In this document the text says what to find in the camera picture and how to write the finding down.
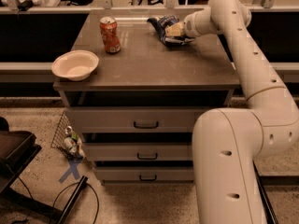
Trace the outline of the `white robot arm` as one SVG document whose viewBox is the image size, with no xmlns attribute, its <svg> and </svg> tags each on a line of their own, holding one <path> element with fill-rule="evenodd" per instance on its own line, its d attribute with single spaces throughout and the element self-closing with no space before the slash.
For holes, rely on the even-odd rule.
<svg viewBox="0 0 299 224">
<path fill-rule="evenodd" d="M 192 162 L 200 224 L 267 224 L 253 161 L 290 148 L 299 138 L 299 110 L 247 27 L 239 0 L 210 0 L 168 35 L 223 35 L 247 108 L 202 114 L 192 132 Z"/>
</svg>

